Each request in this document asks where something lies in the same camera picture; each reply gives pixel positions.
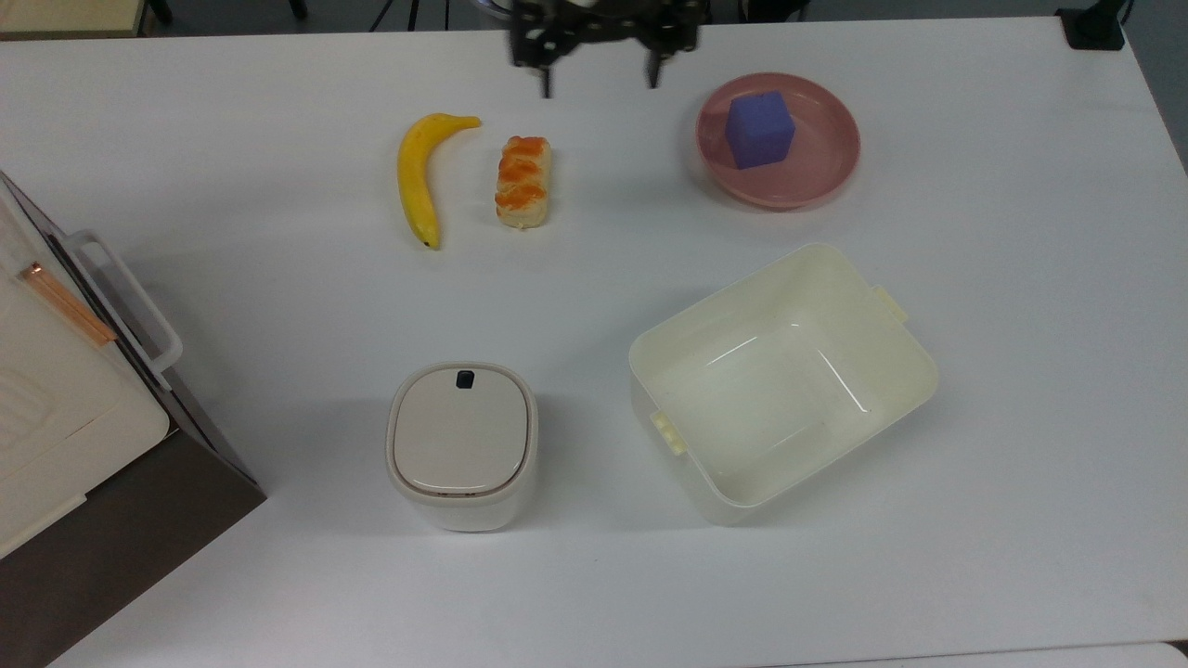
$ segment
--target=purple cube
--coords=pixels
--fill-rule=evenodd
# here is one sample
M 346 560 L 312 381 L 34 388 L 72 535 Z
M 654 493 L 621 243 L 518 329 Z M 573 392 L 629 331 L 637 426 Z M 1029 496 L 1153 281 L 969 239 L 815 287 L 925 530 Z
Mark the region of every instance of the purple cube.
M 788 157 L 796 125 L 778 92 L 745 95 L 731 101 L 726 116 L 726 141 L 734 165 L 751 169 L 778 163 Z

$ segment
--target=pink plate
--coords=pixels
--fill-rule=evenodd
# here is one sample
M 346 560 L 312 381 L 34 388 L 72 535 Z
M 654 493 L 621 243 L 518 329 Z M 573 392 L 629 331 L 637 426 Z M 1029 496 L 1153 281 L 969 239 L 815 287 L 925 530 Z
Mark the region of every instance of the pink plate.
M 740 170 L 726 141 L 731 101 L 778 90 L 792 114 L 796 134 L 781 163 Z M 727 82 L 697 115 L 697 151 L 718 184 L 739 200 L 773 209 L 795 209 L 828 200 L 858 165 L 858 124 L 824 88 L 807 78 L 758 73 Z

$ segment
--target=white handle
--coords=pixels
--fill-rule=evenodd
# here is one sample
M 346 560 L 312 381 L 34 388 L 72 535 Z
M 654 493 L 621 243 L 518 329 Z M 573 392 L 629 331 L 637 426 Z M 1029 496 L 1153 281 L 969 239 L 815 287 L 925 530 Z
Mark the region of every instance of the white handle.
M 148 368 L 156 373 L 162 373 L 166 368 L 173 366 L 173 364 L 176 364 L 182 357 L 182 339 L 177 336 L 177 333 L 173 332 L 169 321 L 166 321 L 165 316 L 163 316 L 160 310 L 157 309 L 157 304 L 152 303 L 152 300 L 148 298 L 148 292 L 145 292 L 145 289 L 140 286 L 140 282 L 137 281 L 137 277 L 132 276 L 132 271 L 128 270 L 128 265 L 124 264 L 120 256 L 115 254 L 115 251 L 113 251 L 112 247 L 107 245 L 107 241 L 103 241 L 103 239 L 95 233 L 94 229 L 80 229 L 62 240 L 62 245 L 75 253 L 77 253 L 80 248 L 87 244 L 95 244 L 103 250 L 108 259 L 112 260 L 112 265 L 124 275 L 124 279 L 132 286 L 132 291 L 135 292 L 137 298 L 140 300 L 145 310 L 148 311 L 148 315 L 157 321 L 157 326 L 160 327 L 160 330 L 165 334 L 166 345 L 164 346 L 164 349 L 157 357 L 146 360 L 145 364 L 147 364 Z

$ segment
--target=banana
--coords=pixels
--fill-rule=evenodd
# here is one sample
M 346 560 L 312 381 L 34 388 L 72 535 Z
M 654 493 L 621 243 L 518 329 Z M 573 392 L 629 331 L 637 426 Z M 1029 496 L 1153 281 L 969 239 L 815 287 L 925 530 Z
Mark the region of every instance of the banana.
M 479 127 L 482 121 L 478 116 L 451 116 L 450 114 L 429 114 L 412 124 L 400 141 L 400 152 L 396 159 L 396 183 L 400 187 L 400 204 L 404 206 L 404 218 L 409 227 L 422 244 L 430 248 L 441 245 L 441 229 L 437 226 L 437 212 L 429 195 L 429 182 L 425 178 L 425 166 L 434 149 L 460 130 Z

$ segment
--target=white canister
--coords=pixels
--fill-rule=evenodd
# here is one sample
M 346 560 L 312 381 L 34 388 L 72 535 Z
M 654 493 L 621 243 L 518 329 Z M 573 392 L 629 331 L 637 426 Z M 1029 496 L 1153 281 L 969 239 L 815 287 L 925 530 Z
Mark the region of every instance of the white canister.
M 387 423 L 392 484 L 434 524 L 491 531 L 536 485 L 536 398 L 494 364 L 444 363 L 400 386 Z

